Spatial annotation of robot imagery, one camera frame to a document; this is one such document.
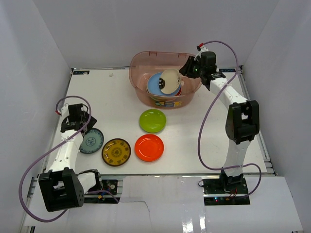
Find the cream plate with black flowers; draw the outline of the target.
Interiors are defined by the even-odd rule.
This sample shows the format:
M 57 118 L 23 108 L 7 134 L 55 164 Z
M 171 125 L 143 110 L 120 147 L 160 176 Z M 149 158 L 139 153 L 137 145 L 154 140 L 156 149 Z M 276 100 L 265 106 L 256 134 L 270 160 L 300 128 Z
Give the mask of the cream plate with black flowers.
M 172 94 L 180 86 L 180 74 L 176 69 L 167 69 L 162 72 L 159 78 L 160 91 L 165 94 Z

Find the small blue patterned plate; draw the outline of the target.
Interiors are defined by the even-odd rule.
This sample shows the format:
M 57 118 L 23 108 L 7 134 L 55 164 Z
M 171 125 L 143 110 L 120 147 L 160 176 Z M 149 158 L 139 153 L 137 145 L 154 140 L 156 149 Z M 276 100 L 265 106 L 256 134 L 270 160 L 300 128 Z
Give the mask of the small blue patterned plate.
M 79 150 L 83 154 L 92 154 L 97 152 L 103 144 L 104 134 L 99 129 L 92 128 L 85 134 Z

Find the light blue plastic plate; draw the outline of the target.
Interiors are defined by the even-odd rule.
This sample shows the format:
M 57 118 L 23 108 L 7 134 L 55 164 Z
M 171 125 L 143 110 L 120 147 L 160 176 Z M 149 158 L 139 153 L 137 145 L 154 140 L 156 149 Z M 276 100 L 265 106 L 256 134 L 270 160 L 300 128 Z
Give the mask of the light blue plastic plate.
M 147 90 L 149 93 L 153 94 L 153 95 L 159 95 L 159 96 L 174 96 L 176 94 L 176 92 L 178 92 L 178 89 L 175 90 L 173 93 L 171 94 L 164 94 L 161 92 L 160 87 L 159 87 L 159 79 L 161 76 L 162 72 L 156 73 L 154 75 L 152 75 L 148 82 L 147 82 Z

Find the pale yellow plastic plate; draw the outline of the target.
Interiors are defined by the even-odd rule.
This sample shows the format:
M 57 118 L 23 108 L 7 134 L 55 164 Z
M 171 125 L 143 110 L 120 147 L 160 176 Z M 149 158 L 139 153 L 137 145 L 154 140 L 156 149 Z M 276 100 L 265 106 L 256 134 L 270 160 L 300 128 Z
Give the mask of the pale yellow plastic plate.
M 176 99 L 176 96 L 159 96 L 150 94 L 150 98 L 152 98 L 155 101 L 170 102 L 174 101 Z

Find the orange plastic plate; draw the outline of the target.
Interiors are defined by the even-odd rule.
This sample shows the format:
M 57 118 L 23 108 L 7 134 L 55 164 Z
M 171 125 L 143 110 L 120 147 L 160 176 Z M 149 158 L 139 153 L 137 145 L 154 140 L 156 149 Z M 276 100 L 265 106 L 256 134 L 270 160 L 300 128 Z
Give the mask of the orange plastic plate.
M 135 143 L 135 154 L 144 162 L 155 162 L 164 153 L 164 143 L 155 134 L 144 134 Z

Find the red plate with teal flower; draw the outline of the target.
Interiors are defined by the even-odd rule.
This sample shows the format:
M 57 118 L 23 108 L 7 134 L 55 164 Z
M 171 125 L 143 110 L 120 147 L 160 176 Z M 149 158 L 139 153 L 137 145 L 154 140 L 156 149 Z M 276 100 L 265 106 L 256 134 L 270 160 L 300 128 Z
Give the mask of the red plate with teal flower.
M 175 96 L 179 96 L 182 91 L 182 86 L 179 86 L 178 92 L 176 92 Z

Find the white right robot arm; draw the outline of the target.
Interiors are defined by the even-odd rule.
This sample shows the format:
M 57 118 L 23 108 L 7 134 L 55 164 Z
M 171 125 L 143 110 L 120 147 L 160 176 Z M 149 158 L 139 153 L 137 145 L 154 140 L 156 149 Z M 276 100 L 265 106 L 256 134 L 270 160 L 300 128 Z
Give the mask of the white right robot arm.
M 229 147 L 225 164 L 219 169 L 219 187 L 224 193 L 232 193 L 242 183 L 247 149 L 259 133 L 259 103 L 246 99 L 230 86 L 225 75 L 217 71 L 214 52 L 189 56 L 179 72 L 188 78 L 199 78 L 227 109 L 225 132 Z

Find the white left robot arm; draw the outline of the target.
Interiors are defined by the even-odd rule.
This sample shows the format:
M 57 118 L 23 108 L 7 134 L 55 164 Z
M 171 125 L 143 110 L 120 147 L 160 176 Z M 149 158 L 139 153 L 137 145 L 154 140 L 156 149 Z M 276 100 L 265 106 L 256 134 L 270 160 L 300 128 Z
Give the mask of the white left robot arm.
M 39 186 L 48 212 L 61 211 L 84 204 L 85 194 L 97 194 L 103 182 L 98 170 L 74 171 L 79 153 L 97 152 L 104 143 L 103 133 L 94 127 L 97 120 L 80 104 L 65 104 L 61 109 L 61 141 L 54 162 L 39 176 Z

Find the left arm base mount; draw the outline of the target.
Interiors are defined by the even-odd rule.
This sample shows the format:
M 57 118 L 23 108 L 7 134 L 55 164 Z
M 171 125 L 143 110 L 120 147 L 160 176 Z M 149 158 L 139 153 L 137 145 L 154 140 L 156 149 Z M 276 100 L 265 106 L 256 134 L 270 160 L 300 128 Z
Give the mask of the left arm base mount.
M 118 180 L 102 180 L 101 191 L 85 195 L 85 204 L 118 204 L 121 193 Z

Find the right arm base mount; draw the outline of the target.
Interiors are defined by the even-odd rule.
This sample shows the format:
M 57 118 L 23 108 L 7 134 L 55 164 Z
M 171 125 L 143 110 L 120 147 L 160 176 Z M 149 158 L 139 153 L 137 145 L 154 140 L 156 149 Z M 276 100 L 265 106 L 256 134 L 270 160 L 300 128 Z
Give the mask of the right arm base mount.
M 198 186 L 203 189 L 205 206 L 233 206 L 250 205 L 250 198 L 244 197 L 248 194 L 245 178 L 239 184 L 224 188 L 220 179 L 202 179 Z

